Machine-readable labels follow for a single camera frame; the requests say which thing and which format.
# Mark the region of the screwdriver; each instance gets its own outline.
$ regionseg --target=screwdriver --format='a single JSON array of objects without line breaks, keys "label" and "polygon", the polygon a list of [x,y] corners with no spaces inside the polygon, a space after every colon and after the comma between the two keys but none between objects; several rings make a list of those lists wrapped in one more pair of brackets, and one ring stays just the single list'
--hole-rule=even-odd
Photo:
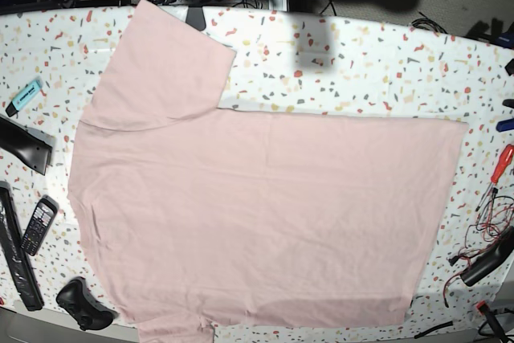
[{"label": "screwdriver", "polygon": [[498,180],[500,179],[504,171],[507,169],[507,166],[511,165],[512,156],[514,156],[514,145],[505,146],[504,151],[501,152],[500,158],[498,159],[498,164],[496,165],[495,172],[491,176],[491,183],[489,184],[485,193],[480,199],[480,203],[476,207],[475,212],[478,212],[480,210],[480,207],[482,206],[483,201],[487,197],[487,194],[491,191],[492,186],[498,183]]}]

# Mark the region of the game controller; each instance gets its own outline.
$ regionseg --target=game controller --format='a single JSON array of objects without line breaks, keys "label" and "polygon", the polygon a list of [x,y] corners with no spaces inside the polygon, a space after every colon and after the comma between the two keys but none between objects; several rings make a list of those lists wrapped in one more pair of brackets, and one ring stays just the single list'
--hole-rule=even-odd
[{"label": "game controller", "polygon": [[60,290],[56,300],[59,307],[64,308],[83,331],[104,329],[112,323],[116,316],[113,311],[106,309],[94,300],[82,277],[73,279],[66,284]]}]

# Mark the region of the blue highlighter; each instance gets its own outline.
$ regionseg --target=blue highlighter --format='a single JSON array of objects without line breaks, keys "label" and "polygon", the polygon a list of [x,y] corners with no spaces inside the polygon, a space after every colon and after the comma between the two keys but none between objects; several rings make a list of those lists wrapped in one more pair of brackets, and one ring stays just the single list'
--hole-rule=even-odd
[{"label": "blue highlighter", "polygon": [[34,96],[41,90],[41,81],[35,79],[30,82],[21,92],[16,94],[16,97],[10,102],[6,108],[7,116],[13,116],[19,112]]}]

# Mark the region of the table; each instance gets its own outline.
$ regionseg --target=table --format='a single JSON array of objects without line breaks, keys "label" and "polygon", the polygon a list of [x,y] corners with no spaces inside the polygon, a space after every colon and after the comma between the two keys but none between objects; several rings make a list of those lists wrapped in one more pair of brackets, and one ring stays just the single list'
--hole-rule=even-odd
[{"label": "table", "polygon": [[[185,20],[186,8],[163,9]],[[496,132],[495,125],[512,115],[501,103],[514,96],[514,77],[504,70],[514,51],[348,18],[217,7],[204,11],[204,33],[238,52],[220,107],[430,117],[469,124],[437,241],[403,325],[365,329],[217,326],[216,341],[372,341],[412,337],[452,319],[453,330],[468,328],[473,304],[494,298],[512,262],[511,256],[473,288],[456,281],[451,285],[451,306],[444,308],[443,285],[463,268],[460,263],[450,267],[447,257],[462,245],[497,156],[512,142],[512,134]],[[20,88],[40,76],[43,95],[13,118],[55,138],[46,176],[0,150],[0,171],[11,185],[22,229],[43,194],[60,204],[45,243],[31,259],[49,309],[60,311],[55,295],[74,276],[84,276],[93,295],[112,306],[80,249],[80,230],[66,199],[67,177],[77,122],[133,12],[132,7],[52,10],[0,18],[0,103],[5,108]],[[500,182],[501,192],[512,194],[514,178],[505,175]],[[0,279],[0,297],[10,306],[18,294],[4,259],[0,259]],[[116,323],[125,325],[120,319]]]}]

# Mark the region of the red plastic handle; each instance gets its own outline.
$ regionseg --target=red plastic handle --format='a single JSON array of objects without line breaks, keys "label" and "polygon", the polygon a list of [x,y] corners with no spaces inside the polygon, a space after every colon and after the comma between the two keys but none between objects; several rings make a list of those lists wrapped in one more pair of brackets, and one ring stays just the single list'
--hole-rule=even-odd
[{"label": "red plastic handle", "polygon": [[495,173],[491,176],[491,182],[493,184],[497,184],[501,175],[507,169],[507,166],[511,165],[512,156],[514,156],[514,145],[507,145],[505,149],[500,154],[500,159],[498,160],[498,165],[496,165]]}]

